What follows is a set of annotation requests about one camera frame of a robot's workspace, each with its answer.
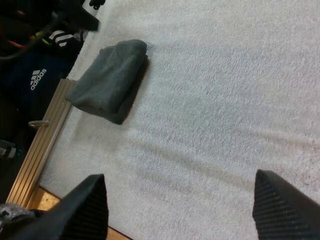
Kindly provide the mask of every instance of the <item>black cable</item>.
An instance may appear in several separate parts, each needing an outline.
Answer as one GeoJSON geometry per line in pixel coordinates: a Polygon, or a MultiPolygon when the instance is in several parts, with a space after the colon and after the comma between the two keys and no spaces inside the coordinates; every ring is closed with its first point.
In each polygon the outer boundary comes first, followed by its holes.
{"type": "Polygon", "coordinates": [[[12,60],[15,59],[17,57],[20,57],[22,54],[24,54],[26,51],[30,50],[31,48],[33,48],[43,37],[45,37],[48,32],[50,32],[57,24],[59,24],[59,22],[64,19],[64,16],[62,13],[59,13],[57,16],[53,16],[54,19],[52,20],[52,22],[50,22],[47,26],[45,26],[42,30],[41,30],[41,34],[36,36],[34,40],[31,40],[30,43],[25,46],[24,48],[22,48],[21,50],[9,55],[9,56],[0,56],[0,61],[8,61],[8,60],[12,60]]]}

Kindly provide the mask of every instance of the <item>red cable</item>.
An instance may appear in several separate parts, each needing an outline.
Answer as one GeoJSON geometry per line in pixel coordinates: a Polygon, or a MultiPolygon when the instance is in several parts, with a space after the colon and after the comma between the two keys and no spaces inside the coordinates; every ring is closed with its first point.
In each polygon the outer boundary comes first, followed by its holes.
{"type": "Polygon", "coordinates": [[[19,43],[16,43],[16,42],[14,42],[14,41],[11,41],[11,40],[8,40],[8,43],[10,43],[11,45],[13,45],[13,46],[15,46],[15,47],[17,47],[17,48],[24,48],[25,47],[25,45],[21,45],[21,44],[19,44],[19,43]]]}

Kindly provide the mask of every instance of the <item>white stripe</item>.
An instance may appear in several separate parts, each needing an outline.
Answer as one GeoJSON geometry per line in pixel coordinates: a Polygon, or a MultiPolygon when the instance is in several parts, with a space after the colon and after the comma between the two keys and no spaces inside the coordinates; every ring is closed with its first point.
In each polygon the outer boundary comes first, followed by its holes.
{"type": "Polygon", "coordinates": [[[32,75],[38,75],[40,73],[40,70],[33,71],[32,75]]]}
{"type": "Polygon", "coordinates": [[[74,36],[71,35],[71,34],[68,34],[68,35],[63,35],[63,36],[59,36],[57,37],[54,41],[57,43],[61,40],[67,40],[67,39],[70,39],[70,38],[73,38],[74,36]]]}
{"type": "Polygon", "coordinates": [[[59,43],[59,47],[64,47],[67,43],[66,42],[61,42],[59,43]]]}
{"type": "Polygon", "coordinates": [[[51,40],[53,40],[56,35],[62,34],[62,33],[65,33],[65,31],[62,31],[62,30],[54,31],[54,32],[49,36],[49,38],[50,38],[51,40]]]}

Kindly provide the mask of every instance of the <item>white carpet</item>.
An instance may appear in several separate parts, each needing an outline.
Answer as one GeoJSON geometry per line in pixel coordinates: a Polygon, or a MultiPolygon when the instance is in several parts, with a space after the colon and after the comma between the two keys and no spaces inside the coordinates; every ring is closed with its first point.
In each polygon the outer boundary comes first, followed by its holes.
{"type": "Polygon", "coordinates": [[[41,185],[104,173],[109,225],[136,240],[257,239],[257,169],[320,202],[318,0],[107,0],[70,77],[119,41],[150,66],[123,125],[73,109],[41,185]]]}

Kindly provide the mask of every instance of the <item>folded cloth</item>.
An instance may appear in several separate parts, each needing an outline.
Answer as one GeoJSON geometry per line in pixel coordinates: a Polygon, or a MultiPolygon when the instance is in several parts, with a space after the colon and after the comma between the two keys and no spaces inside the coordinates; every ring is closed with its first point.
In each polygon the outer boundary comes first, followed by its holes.
{"type": "Polygon", "coordinates": [[[122,124],[135,100],[148,63],[147,44],[122,41],[100,50],[66,99],[76,108],[122,124]]]}

